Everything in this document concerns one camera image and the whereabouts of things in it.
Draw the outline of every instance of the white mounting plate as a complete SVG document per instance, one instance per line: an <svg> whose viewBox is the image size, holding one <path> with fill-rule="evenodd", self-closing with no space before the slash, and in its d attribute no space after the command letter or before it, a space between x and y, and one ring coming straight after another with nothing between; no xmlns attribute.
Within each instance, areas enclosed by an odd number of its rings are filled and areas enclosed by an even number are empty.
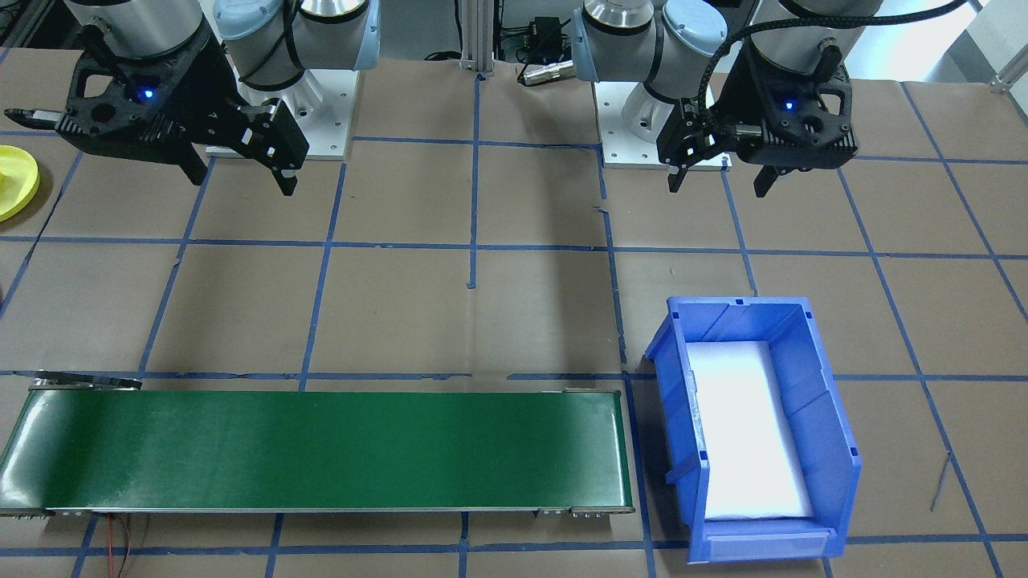
<svg viewBox="0 0 1028 578"><path fill-rule="evenodd" d="M354 107L360 73L353 70L311 70L321 83L325 102L296 123L307 138L308 160L345 160L353 129ZM240 158L240 154L220 146L207 147L208 156Z"/></svg>
<svg viewBox="0 0 1028 578"><path fill-rule="evenodd" d="M657 145L644 141L628 130L621 117L621 109L628 95L637 82L595 82L596 120L599 136L603 142L603 166L610 169L654 169L667 170L660 161ZM713 93L707 87L707 104L713 104ZM721 171L731 167L732 159L727 153L719 154L690 168L690 171Z"/></svg>

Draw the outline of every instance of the white foam insert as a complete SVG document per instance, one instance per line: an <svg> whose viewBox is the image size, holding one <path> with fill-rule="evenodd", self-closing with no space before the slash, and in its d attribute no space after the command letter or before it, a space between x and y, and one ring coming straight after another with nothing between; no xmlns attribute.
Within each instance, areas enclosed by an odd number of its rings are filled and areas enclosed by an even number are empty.
<svg viewBox="0 0 1028 578"><path fill-rule="evenodd" d="M810 517L767 341L686 344L710 479L706 519Z"/></svg>

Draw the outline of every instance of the green conveyor belt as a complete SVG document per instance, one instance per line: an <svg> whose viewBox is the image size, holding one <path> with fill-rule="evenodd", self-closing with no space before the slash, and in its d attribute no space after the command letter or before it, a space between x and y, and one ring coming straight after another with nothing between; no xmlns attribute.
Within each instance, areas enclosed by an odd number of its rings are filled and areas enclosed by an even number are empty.
<svg viewBox="0 0 1028 578"><path fill-rule="evenodd" d="M631 511L617 392L32 391L0 514Z"/></svg>

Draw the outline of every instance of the yellow bowl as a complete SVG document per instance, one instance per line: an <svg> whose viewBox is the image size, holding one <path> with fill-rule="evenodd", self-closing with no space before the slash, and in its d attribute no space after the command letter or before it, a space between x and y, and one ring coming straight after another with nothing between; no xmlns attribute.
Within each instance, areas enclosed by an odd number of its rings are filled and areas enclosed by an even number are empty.
<svg viewBox="0 0 1028 578"><path fill-rule="evenodd" d="M25 208L39 188L39 166L28 152L0 145L0 221Z"/></svg>

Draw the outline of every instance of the blue tape line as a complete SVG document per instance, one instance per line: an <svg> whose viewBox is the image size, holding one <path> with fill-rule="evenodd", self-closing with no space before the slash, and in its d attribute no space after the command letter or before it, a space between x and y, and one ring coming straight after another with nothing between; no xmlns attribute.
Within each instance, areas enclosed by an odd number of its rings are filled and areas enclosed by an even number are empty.
<svg viewBox="0 0 1028 578"><path fill-rule="evenodd" d="M43 237L43 243L95 243L109 245L179 245L181 239L147 239L133 237Z"/></svg>
<svg viewBox="0 0 1028 578"><path fill-rule="evenodd" d="M982 536L978 534L912 534L910 536L850 536L846 539L846 544L938 544L981 541Z"/></svg>
<svg viewBox="0 0 1028 578"><path fill-rule="evenodd" d="M179 251L175 256L176 263L172 266L172 272L168 275L168 283L164 284L164 293L160 297L160 304L157 305L157 313L153 317L153 324L150 325L150 335L147 337L146 346L143 348L143 357L139 360L140 373L146 371L146 365L150 362L150 353L153 351L154 341L157 340L157 330L160 329L160 322L164 318L168 301L172 297L172 288L175 287L175 280L178 279L179 269L182 268L182 259L185 257L186 247L189 246L189 237L192 236L192 228L196 224L199 207L204 203L204 195L207 193L207 186L211 182L211 175L214 174L217 162L217 158L211 159L211 164L207 168L207 175L204 176L204 182L200 183L199 190L196 191L196 200L193 202L192 211L189 213L189 221L186 223L186 229L179 241Z"/></svg>
<svg viewBox="0 0 1028 578"><path fill-rule="evenodd" d="M479 141L482 146L499 146L513 148L543 148L543 149L580 149L580 150L601 150L598 144L587 143L518 143L510 141Z"/></svg>
<svg viewBox="0 0 1028 578"><path fill-rule="evenodd" d="M874 373L836 373L835 378L843 382L1028 382L1028 375L961 375L961 374L874 374Z"/></svg>
<svg viewBox="0 0 1028 578"><path fill-rule="evenodd" d="M480 82L478 77L475 78L476 85ZM420 139L420 138L409 138L409 137L370 137L370 136L359 136L354 137L355 141L365 141L365 142L378 142L378 143L416 143L416 144L448 144L448 145L473 145L477 143L480 146L494 146L494 147L513 147L513 148L574 148L574 149L585 149L585 150L597 150L600 148L599 144L589 144L589 143L521 143L514 141L483 141L478 138L478 131L475 131L475 138L473 140L465 139Z"/></svg>
<svg viewBox="0 0 1028 578"><path fill-rule="evenodd" d="M870 257L867 251L817 251L804 249L746 249L750 255L776 255L783 257Z"/></svg>
<svg viewBox="0 0 1028 578"><path fill-rule="evenodd" d="M635 410L635 390L632 381L625 378L625 398L628 404L628 428L632 436L632 455L635 459L635 486L639 495L639 516L642 518L642 547L646 549L647 576L656 578L657 563L653 555L653 533L650 529L650 506L646 495L646 467L639 449L638 413Z"/></svg>
<svg viewBox="0 0 1028 578"><path fill-rule="evenodd" d="M227 245L244 247L323 247L321 241L264 241L244 239L190 239L189 245Z"/></svg>
<svg viewBox="0 0 1028 578"><path fill-rule="evenodd" d="M738 249L718 249L709 247L615 247L615 253L701 253L714 255L741 255Z"/></svg>
<svg viewBox="0 0 1028 578"><path fill-rule="evenodd" d="M1018 311L1021 312L1021 317L1028 322L1028 311L1025 310L1024 303L1021 302L1018 292L1014 290L1014 285L1011 283L1009 277L1006 276L1006 272L1003 270L1003 265L998 259L996 259L996 252L993 251L992 244L989 243L989 238L985 234L985 229L982 228L982 224L979 222L978 217L975 216L975 211L971 210L970 203L967 202L967 196L964 195L963 189L960 188L960 183L957 182L956 175L953 174L953 169L950 168L949 162L943 155L943 150L939 147L939 142L928 129L928 123L924 120L924 116L921 115L921 110L917 108L917 103L914 102L914 97L910 94L910 89L907 87L907 84L905 82L901 82L900 85L903 87L904 95L907 96L907 101L910 102L911 108L914 109L914 113L917 115L918 121L921 122L921 128L924 129L924 134L928 137L928 141L931 142L931 147L935 149L935 154L938 154L939 159L942 160L943 168L946 169L946 174L950 177L950 182L953 183L953 190L955 190L957 192L957 196L960 197L960 203L967 212L970 222L975 225L975 230L978 231L978 236L982 239L982 243L985 245L986 251L989 252L989 256L996 265L996 270L999 272L999 276L1003 279L1003 284L1006 285L1006 290L1011 293L1011 296L1014 297L1014 303L1018 306Z"/></svg>
<svg viewBox="0 0 1028 578"><path fill-rule="evenodd" d="M557 381L565 380L570 382L601 382L621 380L622 373L511 373L507 375L509 382L530 382L530 381Z"/></svg>
<svg viewBox="0 0 1028 578"><path fill-rule="evenodd" d="M479 251L564 251L602 253L607 247L593 245L476 245Z"/></svg>
<svg viewBox="0 0 1028 578"><path fill-rule="evenodd" d="M274 577L274 563L279 557L279 541L282 539L282 525L285 520L285 514L274 514L274 529L271 530L271 546L267 552L267 566L264 568L264 578Z"/></svg>
<svg viewBox="0 0 1028 578"><path fill-rule="evenodd" d="M946 158L950 165L1028 165L1028 160L995 160L989 158Z"/></svg>
<svg viewBox="0 0 1028 578"><path fill-rule="evenodd" d="M0 236L0 243L3 242L31 242L35 238L28 236ZM147 239L147 238L117 238L117 237L42 237L40 243L96 243L96 244L139 244L139 245L179 245L180 239ZM291 240L247 240L247 239L190 239L188 245L215 245L215 246L242 246L242 247L323 247L321 241L291 241ZM472 248L468 243L391 243L378 241L333 241L333 248L352 249L434 249L434 250L458 250L467 251ZM479 251L564 251L564 252L595 252L607 251L605 246L598 245L482 245L477 244L475 248ZM741 255L740 249L718 248L718 247L615 247L616 253L664 253L664 254L715 254L715 255ZM832 250L811 250L811 249L751 249L746 251L750 255L778 255L778 256L800 256L800 257L870 257L872 253L867 251L832 251ZM1028 255L1018 254L974 254L974 253L874 253L878 257L891 257L895 259L955 259L955 260L1012 260L1025 261Z"/></svg>
<svg viewBox="0 0 1028 578"><path fill-rule="evenodd" d="M0 557L70 557L77 556L82 548L0 548Z"/></svg>
<svg viewBox="0 0 1028 578"><path fill-rule="evenodd" d="M461 512L461 544L460 558L457 562L457 578L468 578L468 531L471 526L471 516L468 512Z"/></svg>
<svg viewBox="0 0 1028 578"><path fill-rule="evenodd" d="M75 557L75 566L71 570L71 578L80 578L82 576L82 566L85 565L85 556L88 553L89 544L93 542L93 535L97 531L98 519L100 517L97 515L89 516L89 523L86 525L85 533L82 535L82 545L78 549L78 556Z"/></svg>
<svg viewBox="0 0 1028 578"><path fill-rule="evenodd" d="M1021 543L1028 542L1028 534L988 534L990 542ZM915 534L908 536L850 536L848 545L884 545L884 544L947 544L982 542L978 534ZM684 540L654 540L654 550L684 550L689 548L689 542ZM517 552L517 551L568 551L568 550L639 550L646 547L641 541L621 542L513 542L469 546L469 551L475 552ZM123 547L113 548L115 555L124 554ZM271 546L221 546L214 548L147 546L133 548L133 555L194 555L194 556L234 556L268 555ZM460 544L370 544L370 545L318 545L318 546L279 546L278 555L318 555L318 554L420 554L420 553L458 553ZM36 547L36 548L0 548L2 557L69 557L82 554L83 557L106 556L106 547Z"/></svg>
<svg viewBox="0 0 1028 578"><path fill-rule="evenodd" d="M596 171L599 175L599 198L607 201L607 179L603 178L603 149L596 148Z"/></svg>
<svg viewBox="0 0 1028 578"><path fill-rule="evenodd" d="M46 131L0 131L0 137L47 137L60 138L61 135Z"/></svg>
<svg viewBox="0 0 1028 578"><path fill-rule="evenodd" d="M611 214L600 211L603 214L603 233L607 236L607 262L611 269L611 292L614 297L614 324L618 329L618 354L621 356L622 365L628 363L628 347L625 344L625 324L621 316L621 288L618 284L618 263L614 253L614 232L611 229Z"/></svg>
<svg viewBox="0 0 1028 578"><path fill-rule="evenodd" d="M485 76L475 75L475 111L473 141L471 150L471 251L469 255L470 272L468 274L468 289L474 289L478 284L478 175L481 156L481 124L482 124L482 81Z"/></svg>
<svg viewBox="0 0 1028 578"><path fill-rule="evenodd" d="M354 137L355 141L375 143L418 143L418 144L456 144L470 145L472 141L463 139L414 139L406 137Z"/></svg>
<svg viewBox="0 0 1028 578"><path fill-rule="evenodd" d="M460 549L456 544L406 544L406 545L332 545L332 546L280 546L279 555L286 554L447 554Z"/></svg>
<svg viewBox="0 0 1028 578"><path fill-rule="evenodd" d="M439 249L462 250L471 249L464 243L376 243L362 241L333 241L332 247L337 249Z"/></svg>
<svg viewBox="0 0 1028 578"><path fill-rule="evenodd" d="M471 373L328 373L309 372L308 380L335 380L335 381L408 381L408 380L436 380L445 381L450 377L472 377Z"/></svg>
<svg viewBox="0 0 1028 578"><path fill-rule="evenodd" d="M876 156L857 154L853 158L856 160L889 160L892 162L939 162L938 158L929 158L925 156Z"/></svg>
<svg viewBox="0 0 1028 578"><path fill-rule="evenodd" d="M303 364L300 368L299 391L307 389L307 374L310 371L310 357L315 351L315 339L318 335L318 321L321 319L321 301L325 295L325 281L328 279L328 265L332 257L332 239L335 237L335 227L339 221L339 206L342 204L342 187L346 180L346 165L339 167L339 178L335 185L335 201L332 203L332 216L328 221L328 232L325 234L323 243L321 269L318 273L318 286L315 289L315 303L310 312L310 328L307 330L307 345L303 350Z"/></svg>
<svg viewBox="0 0 1028 578"><path fill-rule="evenodd" d="M299 380L300 373L226 373L204 371L103 371L75 369L72 372L89 373L105 377L121 377L127 380L254 380L254 381L286 381ZM0 375L35 375L34 369L0 369ZM473 373L332 373L309 372L310 380L324 381L445 381L453 377L474 377ZM965 375L965 374L875 374L875 373L836 373L840 382L966 382L966 383L1028 383L1028 375ZM511 382L609 382L629 378L633 381L656 380L654 373L511 373L506 380Z"/></svg>
<svg viewBox="0 0 1028 578"><path fill-rule="evenodd" d="M482 544L470 546L471 552L554 552L573 550L639 550L645 547L638 541L620 542L510 542L502 544Z"/></svg>
<svg viewBox="0 0 1028 578"><path fill-rule="evenodd" d="M939 435L943 438L943 444L950 453L953 473L956 474L957 480L960 482L960 489L963 491L964 499L967 501L968 508L970 508L971 516L975 518L975 525L978 527L979 535L982 537L982 540L985 543L985 549L989 553L989 559L992 562L992 568L995 570L997 578L1002 578L1002 572L999 570L999 562L996 559L996 554L993 551L992 545L989 543L988 539L985 538L985 523L982 521L982 516L978 511L978 506L975 504L975 499L970 495L970 487L968 487L967 479L964 477L963 471L960 468L957 455L953 451L953 445L950 443L949 434L946 433L946 427L943 425L942 416L939 413L939 408L935 406L935 400L931 397L931 392L928 390L928 383L923 378L924 371L921 369L921 363L918 361L917 353L914 351L914 342L911 340L910 334L907 332L907 326L904 324L903 317L900 315L900 309L896 304L894 296L892 295L892 290L889 288L888 281L885 279L885 272L882 268L882 263L875 255L875 248L871 242L871 237L868 234L868 229L864 224L864 219L860 217L860 212L856 208L856 202L853 198L853 191L850 190L849 183L846 181L846 175L843 174L842 169L837 169L836 172L839 174L839 182L842 183L843 191L846 193L846 200L849 202L849 206L853 210L853 216L856 218L856 224L860 228L860 234L864 237L864 242L868 246L868 251L872 253L871 260L875 264L875 272L878 274L878 279L882 284L882 290L885 292L885 298L888 300L889 309L892 310L892 316L895 318L896 325L900 328L900 334L903 336L904 345L907 347L907 353L910 355L910 360L914 364L914 371L916 371L917 375L921 377L919 380L921 390L928 402L928 408L931 410L931 417L935 421L935 427L939 430Z"/></svg>
<svg viewBox="0 0 1028 578"><path fill-rule="evenodd" d="M57 198L53 200L50 212L46 215L46 220L44 220L42 226L39 227L39 232L36 233L32 247L29 247L29 252L26 253L25 258L22 259L22 266L17 267L17 273L14 274L14 280L11 281L10 287L7 289L7 293L0 296L3 298L3 302L0 303L0 319L3 319L3 316L7 313L7 309L10 306L11 300L14 298L14 292L17 291L19 285L22 284L25 272L29 269L29 262L32 261L32 256L36 253L36 247L39 246L39 240L42 239L43 232L46 230L46 225L50 224L50 219L53 218L53 212L57 211L58 205L60 205L61 200L64 198L65 191L67 191L68 186L71 185L71 180L75 176L75 171L78 170L78 166L82 161L83 155L84 153L79 152L75 155L75 159L72 160L71 167L68 169L68 174L65 175L65 180L61 183L61 190L58 192Z"/></svg>
<svg viewBox="0 0 1028 578"><path fill-rule="evenodd" d="M732 195L732 185L728 183L728 160L722 160L721 184L725 187L725 195L728 197L728 208L732 212L732 223L735 225L735 236L739 238L739 253L742 255L742 264L746 267L746 279L749 280L749 288L754 290L754 295L759 295L757 289L757 279L754 277L754 267L749 264L749 251L746 249L746 240L742 236L742 221L739 220L739 212L735 207L735 196Z"/></svg>

